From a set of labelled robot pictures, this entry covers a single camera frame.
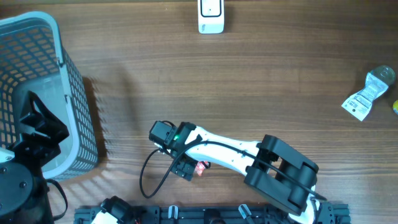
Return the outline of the small red carton box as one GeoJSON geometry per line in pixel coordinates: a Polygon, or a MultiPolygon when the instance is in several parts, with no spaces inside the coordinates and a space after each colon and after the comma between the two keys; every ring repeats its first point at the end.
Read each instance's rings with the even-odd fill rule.
{"type": "Polygon", "coordinates": [[[201,161],[196,164],[195,173],[198,176],[202,176],[204,170],[209,169],[211,164],[208,161],[201,161]]]}

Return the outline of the black red snack packet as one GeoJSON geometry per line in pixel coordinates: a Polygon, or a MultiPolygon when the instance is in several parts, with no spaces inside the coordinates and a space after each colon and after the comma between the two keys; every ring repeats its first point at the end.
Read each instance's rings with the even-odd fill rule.
{"type": "Polygon", "coordinates": [[[373,101],[385,93],[388,88],[386,83],[368,72],[364,88],[347,98],[341,107],[358,120],[363,121],[369,114],[373,101]]]}

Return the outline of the yellow capped bottle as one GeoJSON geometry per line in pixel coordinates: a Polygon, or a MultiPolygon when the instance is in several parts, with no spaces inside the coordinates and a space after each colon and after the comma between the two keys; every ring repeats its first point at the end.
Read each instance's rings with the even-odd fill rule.
{"type": "Polygon", "coordinates": [[[392,105],[392,109],[395,112],[395,114],[398,114],[398,100],[396,100],[393,105],[392,105]]]}

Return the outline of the silver tin can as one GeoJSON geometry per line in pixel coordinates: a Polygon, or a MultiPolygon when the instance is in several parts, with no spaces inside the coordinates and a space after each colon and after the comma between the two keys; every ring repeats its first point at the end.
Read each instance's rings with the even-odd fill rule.
{"type": "Polygon", "coordinates": [[[387,65],[378,66],[371,73],[388,86],[393,85],[396,81],[395,71],[387,65]]]}

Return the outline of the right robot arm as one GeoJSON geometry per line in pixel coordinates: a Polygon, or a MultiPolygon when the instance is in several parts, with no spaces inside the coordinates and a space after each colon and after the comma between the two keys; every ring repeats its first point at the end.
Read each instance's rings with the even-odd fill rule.
{"type": "Polygon", "coordinates": [[[240,141],[193,123],[156,121],[149,140],[173,161],[166,173],[191,180],[198,165],[212,164],[244,176],[244,183],[299,223],[316,223],[325,198],[315,192],[318,166],[283,140],[240,141]]]}

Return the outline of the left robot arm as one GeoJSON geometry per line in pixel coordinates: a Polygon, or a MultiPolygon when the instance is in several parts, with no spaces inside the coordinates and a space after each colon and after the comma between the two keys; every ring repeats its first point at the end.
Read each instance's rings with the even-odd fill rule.
{"type": "Polygon", "coordinates": [[[52,214],[47,184],[58,189],[66,206],[68,200],[56,180],[44,178],[42,167],[60,154],[59,144],[69,136],[68,129],[32,91],[27,93],[19,121],[34,132],[21,133],[7,147],[14,157],[1,166],[1,220],[54,223],[65,214],[52,214]]]}

